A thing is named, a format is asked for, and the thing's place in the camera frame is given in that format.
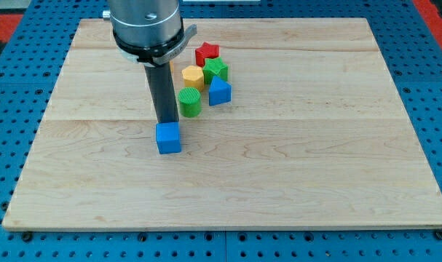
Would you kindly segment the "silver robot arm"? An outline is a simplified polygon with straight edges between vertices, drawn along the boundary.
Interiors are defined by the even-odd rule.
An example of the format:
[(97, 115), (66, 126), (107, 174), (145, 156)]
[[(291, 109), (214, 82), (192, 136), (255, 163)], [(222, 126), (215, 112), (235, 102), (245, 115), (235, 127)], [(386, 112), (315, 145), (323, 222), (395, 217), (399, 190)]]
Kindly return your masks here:
[(108, 0), (117, 46), (139, 63), (162, 66), (180, 55), (197, 34), (185, 28), (178, 0)]

